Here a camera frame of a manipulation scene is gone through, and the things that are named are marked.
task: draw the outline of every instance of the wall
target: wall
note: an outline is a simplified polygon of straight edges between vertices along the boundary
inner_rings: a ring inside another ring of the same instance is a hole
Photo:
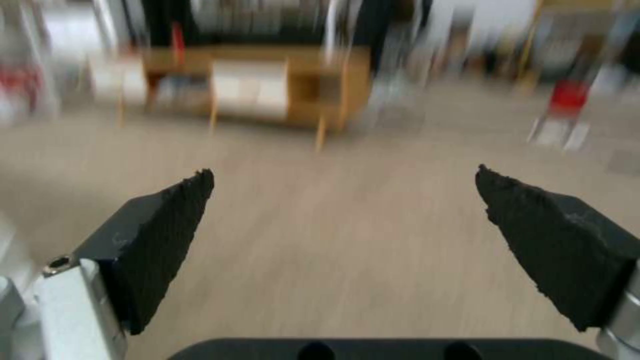
[[[443,44],[449,37],[454,10],[473,9],[471,46],[482,44],[487,38],[497,38],[505,30],[523,33],[533,18],[536,0],[434,0],[431,8],[429,33],[426,40]]]

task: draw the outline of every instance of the table leg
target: table leg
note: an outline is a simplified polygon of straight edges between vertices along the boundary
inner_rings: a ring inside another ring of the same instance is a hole
[[[316,134],[316,152],[322,151],[324,147],[324,141],[326,139],[326,119],[324,116],[320,117],[318,121],[318,130]]]
[[[120,94],[118,97],[118,127],[124,127],[124,111],[125,111],[125,98],[124,98],[124,74],[120,75]]]

